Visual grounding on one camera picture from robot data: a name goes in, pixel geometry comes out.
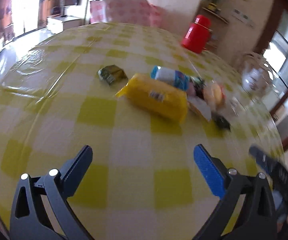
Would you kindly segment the right hand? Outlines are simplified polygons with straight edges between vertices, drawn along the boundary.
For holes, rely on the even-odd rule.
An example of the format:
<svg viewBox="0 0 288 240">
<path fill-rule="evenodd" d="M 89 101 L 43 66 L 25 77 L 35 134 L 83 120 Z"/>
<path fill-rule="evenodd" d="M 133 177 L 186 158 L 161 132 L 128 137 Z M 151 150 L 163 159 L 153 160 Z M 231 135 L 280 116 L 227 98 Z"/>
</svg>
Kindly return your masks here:
<svg viewBox="0 0 288 240">
<path fill-rule="evenodd" d="M 288 207 L 286 206 L 281 193 L 277 190 L 272 191 L 277 215 L 277 232 L 282 230 L 284 223 L 288 225 Z"/>
</svg>

